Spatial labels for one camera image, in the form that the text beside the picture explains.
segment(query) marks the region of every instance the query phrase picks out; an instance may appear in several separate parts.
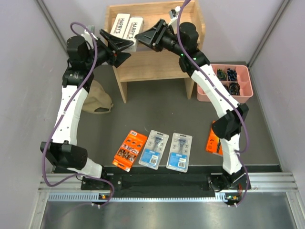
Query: black strip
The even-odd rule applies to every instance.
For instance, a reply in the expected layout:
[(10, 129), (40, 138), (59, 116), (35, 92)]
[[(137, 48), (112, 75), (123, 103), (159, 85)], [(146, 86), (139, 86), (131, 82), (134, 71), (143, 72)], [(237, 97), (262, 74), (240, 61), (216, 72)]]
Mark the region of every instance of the black strip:
[[(247, 166), (250, 173), (281, 172), (279, 165)], [(222, 166), (189, 166), (187, 173), (179, 173), (166, 167), (153, 170), (147, 167), (133, 167), (126, 172), (118, 167), (105, 167), (107, 177), (115, 187), (117, 198), (196, 198), (214, 197), (207, 176), (222, 171)], [(56, 168), (55, 173), (67, 170)], [(86, 180), (82, 190), (109, 190), (108, 185), (95, 180)]]

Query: white wall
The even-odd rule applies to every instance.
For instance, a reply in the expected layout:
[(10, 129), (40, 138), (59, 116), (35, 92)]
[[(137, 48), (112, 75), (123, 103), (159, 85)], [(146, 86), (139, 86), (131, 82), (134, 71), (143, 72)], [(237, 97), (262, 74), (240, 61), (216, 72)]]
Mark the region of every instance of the white wall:
[(305, 1), (294, 0), (254, 63), (252, 72), (285, 170), (305, 201)]
[[(166, 0), (44, 0), (65, 39), (72, 21), (104, 26), (108, 5)], [(211, 61), (249, 61), (279, 0), (199, 0), (206, 23), (203, 50)]]
[(41, 180), (40, 143), (54, 126), (66, 56), (33, 0), (2, 1), (0, 224), (30, 222)]

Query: plastic blister pack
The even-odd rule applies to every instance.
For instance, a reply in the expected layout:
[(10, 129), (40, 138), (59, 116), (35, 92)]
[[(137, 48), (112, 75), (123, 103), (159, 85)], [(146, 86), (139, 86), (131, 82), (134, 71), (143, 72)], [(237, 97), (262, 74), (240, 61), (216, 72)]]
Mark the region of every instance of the plastic blister pack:
[(192, 136), (182, 135), (178, 133), (173, 134), (170, 154), (168, 156), (168, 169), (179, 172), (187, 172), (189, 166)]
[(169, 136), (152, 130), (148, 136), (139, 164), (158, 169)]
[(112, 164), (129, 172), (147, 137), (131, 130), (114, 156)]

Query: orange blister pack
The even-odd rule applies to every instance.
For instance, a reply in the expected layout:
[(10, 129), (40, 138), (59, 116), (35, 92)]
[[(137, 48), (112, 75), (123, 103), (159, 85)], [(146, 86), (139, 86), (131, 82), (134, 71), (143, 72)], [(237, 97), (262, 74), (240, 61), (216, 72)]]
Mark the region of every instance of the orange blister pack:
[(129, 172), (146, 140), (146, 136), (131, 130), (114, 156), (112, 164)]

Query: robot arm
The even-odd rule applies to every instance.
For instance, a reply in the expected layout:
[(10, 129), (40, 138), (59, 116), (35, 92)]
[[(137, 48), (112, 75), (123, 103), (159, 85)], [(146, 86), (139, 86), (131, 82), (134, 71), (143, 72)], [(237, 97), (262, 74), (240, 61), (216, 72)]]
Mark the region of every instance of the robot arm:
[[(95, 67), (107, 62), (110, 65), (119, 67), (131, 55), (121, 52), (133, 44), (132, 41), (114, 37), (104, 30), (100, 34), (108, 42), (106, 46), (99, 38), (97, 42), (97, 62)], [(63, 119), (52, 136), (52, 141), (46, 146), (46, 142), (41, 143), (41, 151), (47, 148), (46, 158), (54, 166), (63, 167), (71, 171), (101, 178), (105, 171), (103, 166), (96, 164), (88, 158), (87, 150), (77, 146), (77, 127), (81, 115), (81, 108), (89, 93), (90, 85), (94, 78), (91, 74), (85, 85), (77, 92), (89, 73), (94, 58), (94, 50), (88, 48), (92, 44), (90, 36), (74, 36), (67, 40), (67, 53), (69, 56), (68, 67), (62, 77), (62, 97), (61, 105), (57, 115), (57, 121)], [(76, 96), (71, 101), (68, 109), (68, 101), (74, 93)]]
[(206, 77), (198, 71), (194, 65), (184, 56), (184, 53), (178, 43), (177, 35), (174, 33), (172, 26), (166, 24), (164, 20), (159, 20), (151, 29), (136, 35), (136, 39), (147, 47), (160, 52), (163, 48), (180, 56), (179, 65), (181, 70), (199, 84), (214, 108), (216, 109), (219, 119), (212, 125), (213, 131), (220, 138), (224, 154), (223, 162), (223, 180), (225, 187), (233, 187), (237, 181), (243, 177), (244, 170), (238, 159), (236, 150), (239, 150), (239, 137), (241, 132), (241, 123), (233, 108), (217, 93), (220, 91), (240, 112), (245, 119), (248, 107), (246, 104), (239, 104), (230, 96), (223, 84), (215, 75), (209, 60), (197, 46), (198, 33), (196, 27), (190, 22), (184, 22), (180, 25), (180, 36), (183, 47), (191, 58), (198, 64), (201, 69), (209, 76), (214, 86)]

